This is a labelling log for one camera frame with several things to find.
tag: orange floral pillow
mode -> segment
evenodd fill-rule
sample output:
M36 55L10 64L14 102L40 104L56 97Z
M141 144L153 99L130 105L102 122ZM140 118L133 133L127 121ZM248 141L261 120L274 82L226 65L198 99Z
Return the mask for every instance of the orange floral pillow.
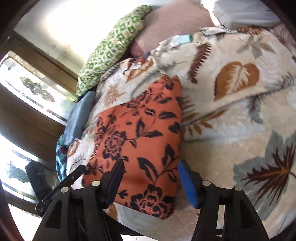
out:
M163 74L140 96L102 112L82 185L100 180L122 159L125 174L115 202L161 219L172 215L178 188L181 96L179 78Z

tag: floor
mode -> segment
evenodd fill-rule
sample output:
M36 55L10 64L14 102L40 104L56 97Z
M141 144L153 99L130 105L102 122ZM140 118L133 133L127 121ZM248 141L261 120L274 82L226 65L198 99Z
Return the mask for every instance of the floor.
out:
M155 239L148 238L146 236L129 236L129 235L121 235L123 241L156 241Z

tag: comforter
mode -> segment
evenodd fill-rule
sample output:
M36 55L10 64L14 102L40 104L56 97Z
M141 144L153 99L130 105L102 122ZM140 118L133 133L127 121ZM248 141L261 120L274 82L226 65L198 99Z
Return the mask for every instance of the comforter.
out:
M139 96L162 74L177 76L183 94L182 123L176 125L181 157L216 186L241 186L271 238L296 216L295 60L262 29L217 36L199 32L192 43L127 59L102 76L82 139L68 150L67 174L87 165L94 153L100 113ZM73 187L81 188L81 181ZM113 218L157 240L190 240L199 214L182 188L166 220L118 203L113 208ZM221 207L218 228L223 212Z

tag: screw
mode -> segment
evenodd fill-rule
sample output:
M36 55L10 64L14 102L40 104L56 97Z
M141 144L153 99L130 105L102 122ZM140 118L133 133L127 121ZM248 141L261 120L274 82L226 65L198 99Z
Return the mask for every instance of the screw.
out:
M92 184L94 187L97 187L98 185L101 184L101 182L96 180L96 181L93 181L91 184Z
M68 192L68 191L69 191L68 187L62 187L62 189L61 189L61 192L63 192L63 193Z
M242 188L239 187L239 186L235 186L234 189L235 189L236 191L238 191L238 192L240 192L240 191L242 190Z
M204 185L204 186L209 186L209 185L211 185L211 182L210 181L208 181L208 180L204 180L203 182L202 182L202 184Z

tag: green patterned pillow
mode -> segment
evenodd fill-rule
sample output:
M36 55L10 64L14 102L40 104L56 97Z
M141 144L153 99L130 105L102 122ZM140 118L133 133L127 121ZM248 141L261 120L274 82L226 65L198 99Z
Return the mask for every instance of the green patterned pillow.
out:
M145 28L146 24L142 18L151 11L151 6L142 5L117 22L81 69L78 75L77 95L84 95L87 90L98 84L103 73L122 57L135 36Z

